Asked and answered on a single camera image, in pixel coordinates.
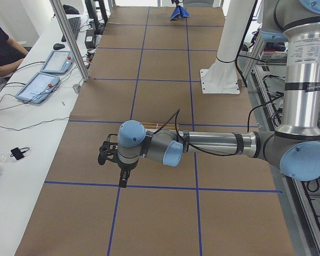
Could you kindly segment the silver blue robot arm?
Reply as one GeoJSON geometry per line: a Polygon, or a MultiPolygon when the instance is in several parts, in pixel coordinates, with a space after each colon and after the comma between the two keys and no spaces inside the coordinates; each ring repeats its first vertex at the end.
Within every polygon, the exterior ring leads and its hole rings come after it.
{"type": "Polygon", "coordinates": [[[289,43],[282,121],[275,131],[152,132],[137,121],[127,121],[119,128],[114,156],[121,168],[121,187],[140,157],[177,166],[189,151],[259,158],[300,181],[320,176],[320,1],[265,1],[262,37],[289,43]]]}

